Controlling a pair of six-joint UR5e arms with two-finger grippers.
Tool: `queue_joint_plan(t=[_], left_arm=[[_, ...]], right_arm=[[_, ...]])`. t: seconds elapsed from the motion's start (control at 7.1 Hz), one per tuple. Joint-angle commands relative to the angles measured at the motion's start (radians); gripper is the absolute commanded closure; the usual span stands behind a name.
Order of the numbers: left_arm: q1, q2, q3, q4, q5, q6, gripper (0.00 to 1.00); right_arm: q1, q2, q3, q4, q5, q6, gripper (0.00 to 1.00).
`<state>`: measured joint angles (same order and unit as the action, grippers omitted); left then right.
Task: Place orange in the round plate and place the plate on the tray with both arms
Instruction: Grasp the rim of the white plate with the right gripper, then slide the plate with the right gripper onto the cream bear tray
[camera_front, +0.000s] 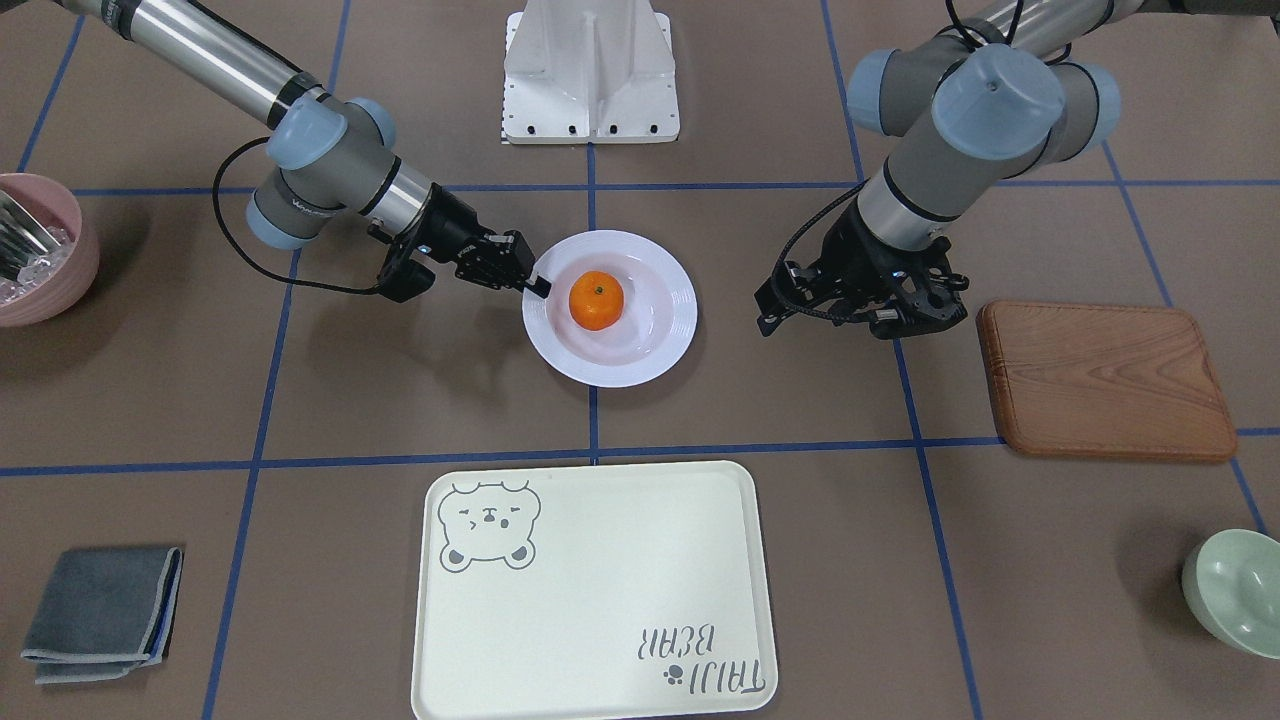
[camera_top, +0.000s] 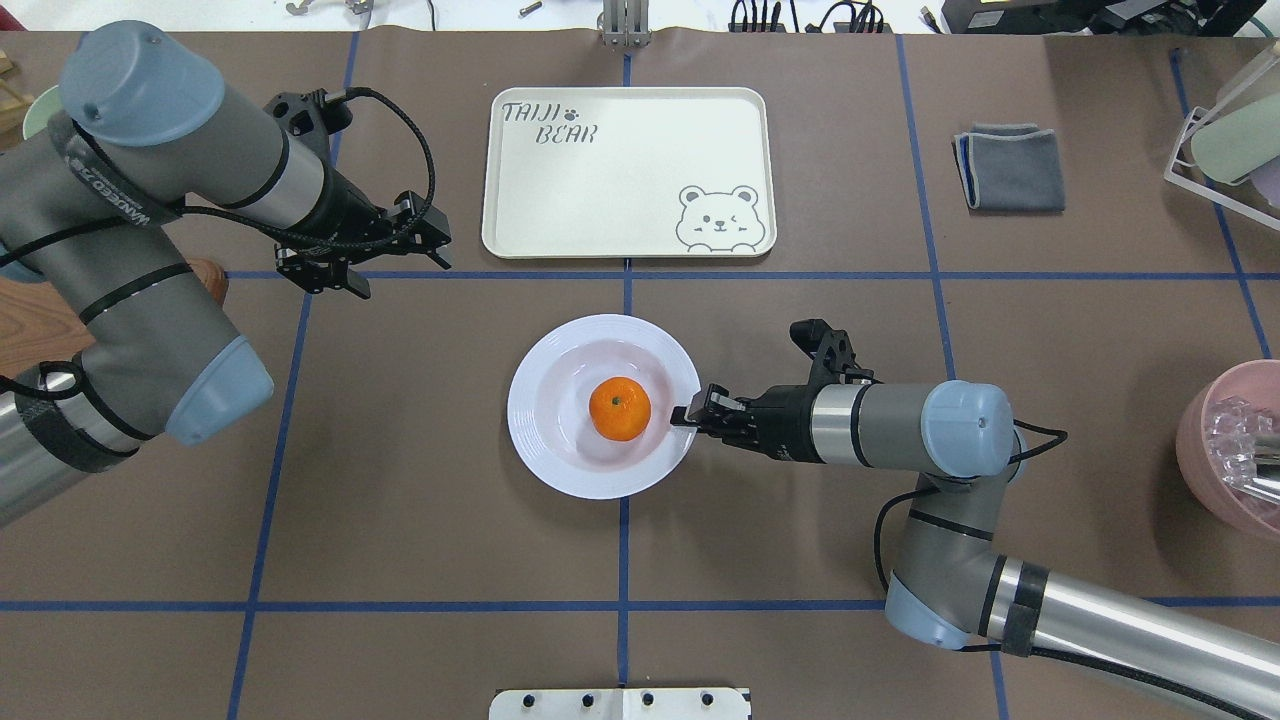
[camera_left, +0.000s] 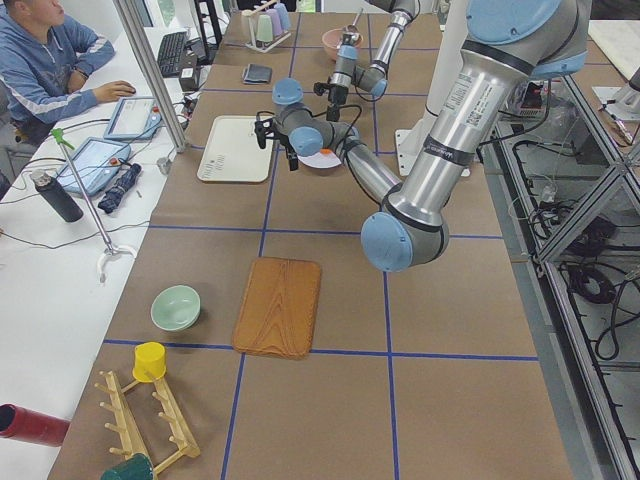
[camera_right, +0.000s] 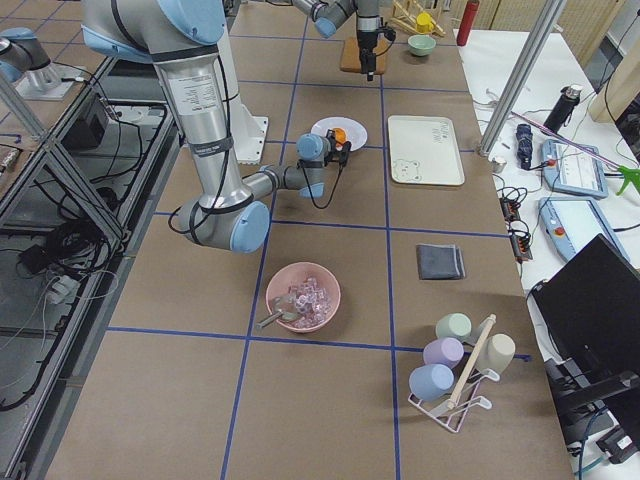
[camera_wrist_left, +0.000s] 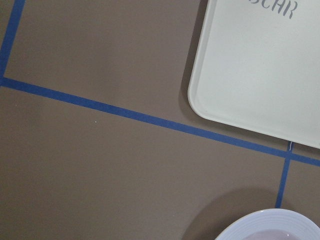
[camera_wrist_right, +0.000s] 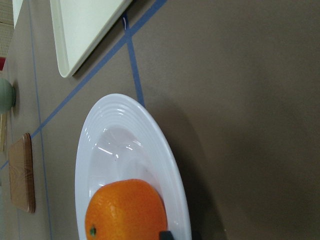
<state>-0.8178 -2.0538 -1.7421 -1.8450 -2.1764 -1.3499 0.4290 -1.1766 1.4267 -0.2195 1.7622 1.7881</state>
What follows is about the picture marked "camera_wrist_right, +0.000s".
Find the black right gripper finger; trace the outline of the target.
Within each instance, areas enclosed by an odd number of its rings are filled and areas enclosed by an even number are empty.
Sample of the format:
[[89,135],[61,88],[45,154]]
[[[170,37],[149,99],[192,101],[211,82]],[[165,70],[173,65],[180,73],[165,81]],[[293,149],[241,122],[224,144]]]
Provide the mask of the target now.
[[174,240],[174,236],[171,231],[161,231],[159,233],[159,240]]

